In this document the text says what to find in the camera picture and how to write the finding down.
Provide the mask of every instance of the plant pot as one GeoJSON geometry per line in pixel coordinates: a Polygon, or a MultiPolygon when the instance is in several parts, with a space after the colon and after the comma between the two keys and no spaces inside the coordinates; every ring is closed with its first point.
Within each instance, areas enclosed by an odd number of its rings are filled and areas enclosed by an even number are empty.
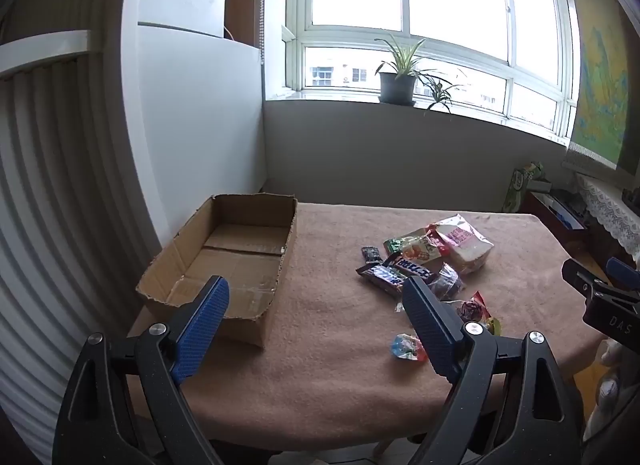
{"type": "Polygon", "coordinates": [[[415,77],[396,73],[380,74],[380,102],[397,106],[414,105],[415,77]]]}

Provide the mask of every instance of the potted plant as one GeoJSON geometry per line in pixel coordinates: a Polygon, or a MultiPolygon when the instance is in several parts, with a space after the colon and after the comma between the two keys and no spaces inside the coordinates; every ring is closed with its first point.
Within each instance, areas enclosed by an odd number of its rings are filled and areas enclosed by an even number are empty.
{"type": "Polygon", "coordinates": [[[430,90],[431,98],[434,100],[434,103],[427,109],[433,108],[436,104],[442,104],[447,108],[447,111],[451,112],[449,109],[451,104],[449,90],[458,84],[451,84],[441,77],[428,73],[433,70],[416,69],[416,64],[420,61],[420,57],[416,56],[415,52],[426,39],[418,41],[411,47],[398,45],[393,35],[391,36],[393,44],[386,39],[377,38],[376,40],[386,43],[394,57],[391,62],[382,61],[376,70],[376,74],[380,73],[380,102],[398,106],[413,106],[415,104],[415,81],[419,79],[430,90]],[[385,65],[389,66],[393,72],[381,72],[380,70],[385,65]],[[445,88],[443,82],[446,82],[449,86],[445,88]]]}

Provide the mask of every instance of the painting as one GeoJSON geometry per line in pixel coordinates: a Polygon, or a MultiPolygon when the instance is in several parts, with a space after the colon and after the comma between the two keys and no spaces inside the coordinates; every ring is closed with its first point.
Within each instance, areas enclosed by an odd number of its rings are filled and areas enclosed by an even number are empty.
{"type": "Polygon", "coordinates": [[[615,167],[625,138],[628,52],[618,0],[574,0],[580,28],[580,92],[572,144],[615,167]]]}

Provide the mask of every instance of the window sill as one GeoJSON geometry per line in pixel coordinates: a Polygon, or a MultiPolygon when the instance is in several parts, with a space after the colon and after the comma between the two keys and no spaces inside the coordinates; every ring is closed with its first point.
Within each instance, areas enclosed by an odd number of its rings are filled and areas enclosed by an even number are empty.
{"type": "MultiPolygon", "coordinates": [[[[291,91],[279,95],[267,98],[269,101],[274,100],[332,100],[335,102],[364,102],[367,104],[380,104],[378,92],[364,92],[364,91],[341,91],[341,90],[313,90],[307,89],[304,91],[291,91]]],[[[426,110],[429,105],[433,104],[433,100],[428,98],[421,98],[419,95],[414,95],[415,105],[414,108],[426,110]]],[[[451,107],[452,114],[458,114],[460,116],[467,116],[469,118],[475,118],[476,120],[483,120],[485,122],[491,122],[492,124],[505,125],[523,132],[528,132],[545,140],[550,140],[560,145],[568,146],[570,139],[556,135],[553,131],[548,130],[540,125],[531,124],[524,120],[517,118],[507,118],[501,113],[488,111],[487,109],[475,108],[473,106],[465,106],[464,104],[453,104],[451,107]]],[[[432,108],[433,112],[444,112],[439,109],[432,108]]]]}

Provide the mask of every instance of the pink tablecloth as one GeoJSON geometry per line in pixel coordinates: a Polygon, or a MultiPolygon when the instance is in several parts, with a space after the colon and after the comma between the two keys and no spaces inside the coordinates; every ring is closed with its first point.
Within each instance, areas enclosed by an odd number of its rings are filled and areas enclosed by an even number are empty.
{"type": "MultiPolygon", "coordinates": [[[[427,430],[449,391],[430,364],[391,355],[410,330],[395,302],[354,269],[360,248],[453,212],[300,204],[298,235],[264,350],[215,339],[182,385],[208,438],[278,450],[336,448],[427,430]]],[[[494,242],[476,289],[505,336],[545,334],[566,377],[590,365],[602,335],[582,323],[584,299],[561,277],[567,253],[533,216],[464,212],[494,242]]],[[[131,333],[154,322],[143,309],[131,333]]],[[[136,411],[148,416],[132,381],[136,411]]]]}

